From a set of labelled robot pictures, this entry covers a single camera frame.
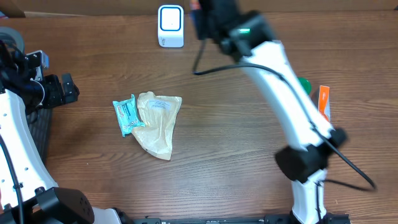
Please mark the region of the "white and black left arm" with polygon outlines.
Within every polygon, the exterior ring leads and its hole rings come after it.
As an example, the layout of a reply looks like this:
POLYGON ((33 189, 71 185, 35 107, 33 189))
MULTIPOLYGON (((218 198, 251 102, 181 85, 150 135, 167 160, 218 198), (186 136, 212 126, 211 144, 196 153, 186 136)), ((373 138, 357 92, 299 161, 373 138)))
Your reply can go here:
POLYGON ((1 223, 131 223, 117 208, 92 207, 81 191, 60 188, 45 168, 27 116, 80 92, 68 73, 44 76, 46 55, 25 54, 11 32, 1 28, 1 223))

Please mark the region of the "green lid jar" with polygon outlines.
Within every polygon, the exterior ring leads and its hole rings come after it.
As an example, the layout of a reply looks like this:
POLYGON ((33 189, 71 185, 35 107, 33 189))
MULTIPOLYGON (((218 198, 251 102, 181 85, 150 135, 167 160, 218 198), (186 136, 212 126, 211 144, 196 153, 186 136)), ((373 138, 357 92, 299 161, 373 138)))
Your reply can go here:
POLYGON ((301 84, 301 86, 303 87, 303 89, 305 90, 305 92, 309 95, 312 92, 312 85, 311 83, 303 77, 298 77, 298 80, 301 84))

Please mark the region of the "teal wipes packet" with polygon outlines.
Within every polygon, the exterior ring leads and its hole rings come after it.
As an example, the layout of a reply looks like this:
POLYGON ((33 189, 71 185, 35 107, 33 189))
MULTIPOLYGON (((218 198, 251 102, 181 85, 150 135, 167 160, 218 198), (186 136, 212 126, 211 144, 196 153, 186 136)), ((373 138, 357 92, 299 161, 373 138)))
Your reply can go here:
POLYGON ((122 137, 132 133, 136 127, 144 127, 145 124, 139 118, 136 105, 136 97, 131 95, 130 99, 122 101, 113 101, 113 106, 116 112, 119 128, 122 137))

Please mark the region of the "beige plastic bag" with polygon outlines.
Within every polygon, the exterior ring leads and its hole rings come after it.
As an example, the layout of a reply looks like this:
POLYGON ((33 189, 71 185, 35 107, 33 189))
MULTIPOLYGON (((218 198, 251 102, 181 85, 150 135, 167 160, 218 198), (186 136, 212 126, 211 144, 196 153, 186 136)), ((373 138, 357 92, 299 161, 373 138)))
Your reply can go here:
POLYGON ((171 160, 174 127, 181 105, 179 96, 155 95, 151 91, 139 95, 137 109, 144 125, 134 128, 132 134, 143 150, 158 159, 171 160))

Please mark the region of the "orange white box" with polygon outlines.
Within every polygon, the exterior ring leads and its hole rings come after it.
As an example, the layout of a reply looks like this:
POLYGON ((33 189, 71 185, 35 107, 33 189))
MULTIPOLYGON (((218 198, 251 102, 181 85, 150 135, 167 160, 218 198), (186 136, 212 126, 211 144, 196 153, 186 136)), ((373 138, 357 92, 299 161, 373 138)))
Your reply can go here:
POLYGON ((312 101, 319 113, 328 121, 331 121, 330 113, 330 87, 320 85, 312 95, 312 101))

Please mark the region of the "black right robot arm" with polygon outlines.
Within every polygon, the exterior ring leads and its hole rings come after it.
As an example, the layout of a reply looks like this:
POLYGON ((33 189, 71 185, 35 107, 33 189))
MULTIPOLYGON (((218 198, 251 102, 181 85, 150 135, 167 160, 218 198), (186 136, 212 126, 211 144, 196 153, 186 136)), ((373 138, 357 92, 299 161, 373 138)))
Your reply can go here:
POLYGON ((329 157, 346 140, 312 103, 296 77, 285 49, 257 11, 242 13, 235 1, 192 1, 200 40, 212 39, 262 92, 274 110, 287 145, 275 155, 290 179, 294 204, 288 215, 266 215, 266 223, 348 223, 323 204, 329 157))

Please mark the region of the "small orange white packet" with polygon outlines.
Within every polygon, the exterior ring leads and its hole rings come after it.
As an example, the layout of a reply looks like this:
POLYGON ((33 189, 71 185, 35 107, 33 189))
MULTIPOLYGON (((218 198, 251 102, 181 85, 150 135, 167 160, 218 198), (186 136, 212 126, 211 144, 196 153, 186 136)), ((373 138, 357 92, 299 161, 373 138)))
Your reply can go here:
POLYGON ((199 11, 201 10, 201 5, 199 0, 189 0, 189 5, 191 11, 199 11))

